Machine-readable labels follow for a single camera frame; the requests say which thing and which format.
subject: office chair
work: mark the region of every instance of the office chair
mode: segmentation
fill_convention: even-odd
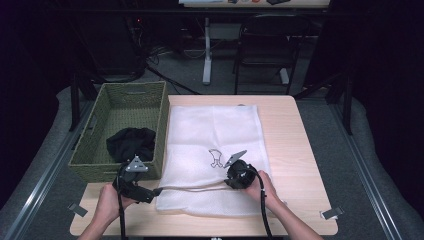
[[[290,68],[286,93],[289,94],[300,44],[309,30],[310,22],[301,16],[259,14],[246,19],[239,32],[234,94],[239,85],[240,65],[244,67]]]

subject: black device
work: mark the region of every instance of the black device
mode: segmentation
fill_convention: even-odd
[[[228,169],[224,182],[233,189],[248,188],[256,177],[256,169],[245,161],[238,159]]]
[[[125,234],[125,212],[122,206],[121,196],[134,199],[138,202],[151,203],[153,198],[159,196],[162,189],[150,190],[137,185],[142,173],[149,170],[138,156],[130,162],[124,162],[118,170],[112,185],[118,193],[119,219],[121,225],[121,239],[128,239]]]
[[[266,194],[264,183],[256,168],[240,159],[246,152],[247,150],[244,150],[231,155],[228,162],[224,165],[224,168],[230,167],[227,171],[228,179],[225,179],[224,182],[233,189],[246,189],[252,184],[255,178],[258,177],[259,184],[261,187],[262,220],[264,222],[265,231],[268,235],[268,239],[272,239],[271,229],[269,228],[265,212]]]

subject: white mesh bag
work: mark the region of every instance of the white mesh bag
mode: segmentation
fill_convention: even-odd
[[[158,211],[198,216],[251,216],[260,205],[224,183],[232,154],[268,173],[269,163],[256,106],[171,108],[167,155]]]

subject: woven basket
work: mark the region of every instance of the woven basket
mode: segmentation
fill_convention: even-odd
[[[106,149],[106,139],[124,128],[156,131],[153,161],[141,180],[160,179],[165,152],[169,99],[165,82],[106,83],[90,113],[69,167],[87,183],[111,182],[120,167]]]

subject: white desk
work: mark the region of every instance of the white desk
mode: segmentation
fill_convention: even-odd
[[[334,235],[335,220],[324,220],[319,211],[331,208],[318,167],[311,150],[302,119],[290,96],[169,96],[171,106],[193,105],[257,105],[261,119],[271,174],[278,195],[289,208],[318,234]],[[159,181],[140,182],[153,189]],[[80,235],[91,221],[99,191],[104,183],[88,184],[81,207],[88,210],[85,217],[76,215],[70,227]],[[195,217],[186,214],[160,214],[151,204],[133,204],[125,211],[128,236],[266,236],[261,216],[246,218]],[[281,223],[268,217],[272,234],[287,235]],[[120,235],[119,219],[105,235]]]
[[[280,3],[276,5],[269,4],[266,0],[260,0],[257,3],[249,1],[238,0],[237,3],[228,3],[227,0],[223,2],[213,3],[186,3],[184,7],[188,8],[315,8],[326,9],[330,4],[330,0],[291,0],[289,2]],[[205,65],[203,68],[203,84],[209,85],[211,83],[211,69],[212,57],[210,48],[210,24],[209,18],[205,19]],[[282,69],[280,76],[283,83],[288,82],[287,71]]]

